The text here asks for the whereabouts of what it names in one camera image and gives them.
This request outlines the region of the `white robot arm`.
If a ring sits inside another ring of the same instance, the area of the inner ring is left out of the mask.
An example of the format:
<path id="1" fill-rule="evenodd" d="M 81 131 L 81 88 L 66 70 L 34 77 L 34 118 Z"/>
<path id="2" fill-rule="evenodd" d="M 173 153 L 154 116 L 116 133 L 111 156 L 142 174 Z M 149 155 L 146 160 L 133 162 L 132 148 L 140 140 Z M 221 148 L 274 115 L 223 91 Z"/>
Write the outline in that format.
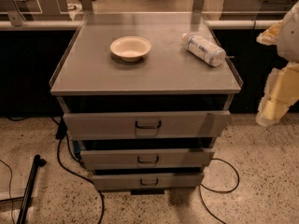
<path id="1" fill-rule="evenodd" d="M 256 122 L 261 126 L 271 126 L 279 123 L 290 107 L 299 101 L 299 2 L 256 40 L 266 46 L 276 45 L 278 56 L 288 61 L 284 68 L 272 69 L 258 106 Z"/>

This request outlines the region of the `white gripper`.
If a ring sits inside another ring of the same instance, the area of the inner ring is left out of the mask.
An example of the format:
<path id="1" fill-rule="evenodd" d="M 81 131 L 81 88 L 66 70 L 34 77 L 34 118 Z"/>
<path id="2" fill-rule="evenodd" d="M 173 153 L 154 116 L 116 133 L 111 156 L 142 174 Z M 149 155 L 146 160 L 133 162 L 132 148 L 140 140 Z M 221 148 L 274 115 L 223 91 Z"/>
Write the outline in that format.
<path id="1" fill-rule="evenodd" d="M 278 42 L 282 21 L 278 21 L 260 33 L 256 41 L 271 46 Z M 278 78 L 270 94 L 270 99 L 263 98 L 258 106 L 256 122 L 264 127 L 280 122 L 289 111 L 290 105 L 299 100 L 299 63 L 288 63 L 278 72 Z"/>

